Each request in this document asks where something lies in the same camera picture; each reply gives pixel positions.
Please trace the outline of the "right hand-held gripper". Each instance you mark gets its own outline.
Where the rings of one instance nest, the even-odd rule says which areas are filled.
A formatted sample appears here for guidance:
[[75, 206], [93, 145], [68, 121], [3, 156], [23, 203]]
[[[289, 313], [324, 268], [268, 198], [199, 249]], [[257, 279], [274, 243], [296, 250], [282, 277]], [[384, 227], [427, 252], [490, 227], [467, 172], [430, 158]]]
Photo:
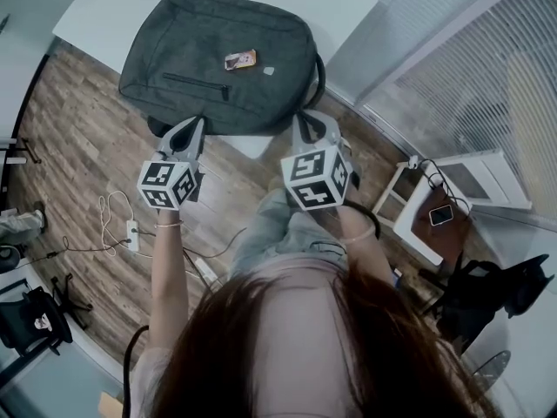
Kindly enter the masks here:
[[304, 211], [341, 206], [360, 168], [352, 147], [339, 142], [339, 124], [322, 111], [298, 111], [292, 117], [292, 154], [281, 159], [285, 188]]

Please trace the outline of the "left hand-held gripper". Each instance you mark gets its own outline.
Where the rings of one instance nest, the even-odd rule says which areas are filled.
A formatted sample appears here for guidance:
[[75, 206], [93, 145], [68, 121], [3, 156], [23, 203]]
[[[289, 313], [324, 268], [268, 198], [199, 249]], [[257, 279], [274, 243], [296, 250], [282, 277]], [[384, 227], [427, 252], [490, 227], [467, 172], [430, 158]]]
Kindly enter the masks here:
[[137, 189], [154, 209], [178, 211], [186, 201], [196, 202], [204, 175], [199, 155], [205, 141], [205, 118], [194, 116], [172, 127], [150, 160], [143, 163]]

